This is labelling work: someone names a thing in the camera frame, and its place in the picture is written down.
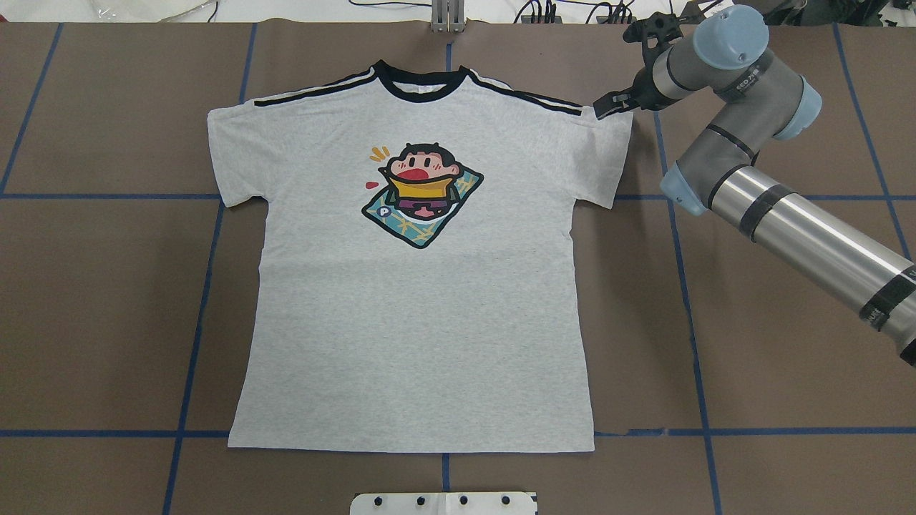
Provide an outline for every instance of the blue joint cap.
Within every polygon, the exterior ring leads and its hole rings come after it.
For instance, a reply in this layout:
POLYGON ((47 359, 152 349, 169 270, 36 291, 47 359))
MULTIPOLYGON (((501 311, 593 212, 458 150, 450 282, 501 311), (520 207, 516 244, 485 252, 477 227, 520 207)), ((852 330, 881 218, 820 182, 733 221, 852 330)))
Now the blue joint cap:
POLYGON ((804 77, 801 77, 801 83, 799 107, 795 110, 795 114, 792 115, 789 123, 773 136, 774 139, 792 139, 798 136, 801 131, 814 123, 814 119, 821 113, 821 106, 823 105, 821 95, 811 87, 804 77))
POLYGON ((718 70, 750 66, 769 44, 763 16, 753 7, 732 5, 703 20, 693 32, 693 50, 718 70))
POLYGON ((674 166, 668 169, 668 173, 661 179, 661 192, 693 216, 699 216, 706 211, 706 206, 700 202, 700 197, 696 196, 696 193, 687 184, 687 180, 684 179, 678 163, 674 163, 674 166))

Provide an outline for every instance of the brown table surface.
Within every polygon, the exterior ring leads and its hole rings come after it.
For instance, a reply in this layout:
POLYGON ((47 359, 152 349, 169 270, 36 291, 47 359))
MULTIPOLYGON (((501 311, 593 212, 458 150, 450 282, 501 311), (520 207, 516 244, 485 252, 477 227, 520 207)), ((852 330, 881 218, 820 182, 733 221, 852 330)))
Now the brown table surface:
MULTIPOLYGON (((708 91, 638 112, 614 209, 575 209, 593 454, 226 448, 267 204, 221 206, 207 112, 378 59, 590 103, 641 67, 622 30, 0 24, 0 512, 345 514, 358 492, 512 489, 541 515, 913 513, 916 374, 889 339, 660 196, 708 91)), ((916 252, 916 31, 775 27, 771 47, 824 109, 758 167, 916 252)))

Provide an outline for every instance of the neckline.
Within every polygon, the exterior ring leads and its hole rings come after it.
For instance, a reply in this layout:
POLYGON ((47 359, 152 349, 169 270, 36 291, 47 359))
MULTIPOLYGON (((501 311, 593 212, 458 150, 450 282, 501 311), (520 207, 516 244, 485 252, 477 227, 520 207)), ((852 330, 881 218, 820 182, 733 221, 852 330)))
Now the neckline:
POLYGON ((414 102, 418 104, 440 100, 448 96, 449 93, 455 91, 459 86, 462 85, 464 78, 468 76, 469 72, 467 68, 462 66, 458 69, 458 71, 414 73, 412 71, 405 71, 399 68, 395 68, 383 60, 373 64, 372 68, 375 70, 378 80, 382 83, 383 86, 385 86, 385 89, 387 89, 389 93, 393 94, 401 100, 406 100, 408 102, 414 102), (428 93, 414 93, 406 92, 398 88, 395 85, 395 82, 416 84, 418 86, 441 85, 442 87, 436 91, 428 93))

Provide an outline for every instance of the black shoulder stripe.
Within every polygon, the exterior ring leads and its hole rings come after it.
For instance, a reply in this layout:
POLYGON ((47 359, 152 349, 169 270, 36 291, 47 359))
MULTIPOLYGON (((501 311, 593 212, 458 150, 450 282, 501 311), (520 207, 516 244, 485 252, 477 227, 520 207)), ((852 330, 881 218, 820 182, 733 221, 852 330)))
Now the black shoulder stripe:
POLYGON ((284 96, 281 98, 271 98, 268 100, 255 100, 255 106, 265 107, 268 105, 285 104, 286 102, 293 102, 295 100, 309 98, 312 96, 322 96, 325 94, 337 93, 337 92, 341 92, 341 91, 348 90, 351 88, 355 88, 356 86, 361 86, 363 84, 370 83, 376 79, 376 76, 374 74, 371 74, 371 75, 367 75, 364 79, 361 79, 359 81, 340 83, 348 79, 350 79, 350 77, 348 77, 347 79, 342 79, 338 82, 333 82, 333 84, 337 84, 337 85, 331 85, 329 87, 321 87, 315 90, 310 90, 310 91, 302 92, 302 93, 296 93, 290 96, 284 96))
POLYGON ((544 109, 547 109, 547 110, 549 110, 549 111, 557 111, 557 112, 559 112, 559 113, 566 113, 567 115, 576 115, 576 116, 581 116, 581 115, 582 115, 582 108, 581 108, 581 106, 580 106, 579 109, 575 109, 575 108, 572 108, 572 107, 565 107, 565 106, 563 106, 563 105, 547 104, 547 103, 542 102, 541 100, 539 100, 536 96, 531 95, 531 94, 529 94, 529 93, 517 92, 517 91, 515 91, 515 90, 507 90, 507 89, 504 89, 504 88, 500 88, 499 86, 495 86, 495 85, 493 85, 493 84, 491 84, 491 83, 489 83, 489 82, 481 81, 481 80, 480 80, 475 74, 473 74, 473 73, 470 73, 470 76, 471 76, 471 80, 474 81, 475 84, 477 84, 478 86, 481 86, 481 87, 483 87, 483 88, 486 88, 486 89, 488 89, 488 90, 495 91, 495 92, 497 92, 497 93, 502 93, 502 94, 504 94, 504 95, 506 95, 506 96, 513 96, 513 97, 515 97, 515 98, 518 98, 518 99, 521 99, 521 100, 525 100, 525 101, 527 101, 527 102, 531 102, 532 104, 539 105, 539 106, 541 106, 541 107, 543 107, 544 109))
POLYGON ((360 71, 359 73, 354 73, 353 75, 348 75, 348 76, 346 76, 346 77, 343 77, 342 79, 340 79, 340 80, 338 80, 338 81, 328 82, 327 84, 324 84, 324 85, 322 85, 321 87, 322 87, 322 88, 326 88, 326 87, 328 87, 328 86, 336 86, 337 84, 340 84, 341 82, 351 81, 351 80, 353 80, 353 79, 355 79, 355 78, 357 78, 357 77, 362 77, 363 75, 365 75, 366 77, 368 77, 370 74, 372 74, 372 70, 371 70, 371 69, 370 69, 370 70, 363 70, 363 71, 360 71))
POLYGON ((538 93, 531 93, 531 92, 519 92, 519 93, 524 93, 524 94, 526 94, 526 95, 530 95, 530 96, 533 96, 533 97, 535 97, 535 98, 540 98, 541 100, 546 100, 546 101, 548 101, 548 102, 554 102, 554 103, 556 103, 556 104, 569 105, 570 107, 573 107, 573 108, 576 108, 576 109, 582 109, 582 105, 581 105, 581 104, 577 104, 577 103, 575 103, 575 102, 570 102, 570 101, 568 101, 568 100, 563 100, 563 99, 561 99, 561 98, 553 98, 552 96, 547 96, 546 94, 538 94, 538 93))

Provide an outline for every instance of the gray t-shirt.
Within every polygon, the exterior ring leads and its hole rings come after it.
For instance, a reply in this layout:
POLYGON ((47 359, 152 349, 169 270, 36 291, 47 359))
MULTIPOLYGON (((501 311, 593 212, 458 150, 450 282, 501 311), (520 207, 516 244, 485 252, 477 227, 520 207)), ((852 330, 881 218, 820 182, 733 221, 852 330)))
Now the gray t-shirt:
POLYGON ((225 204, 269 202, 229 446, 594 450, 570 224, 631 115, 380 61, 207 121, 225 204))

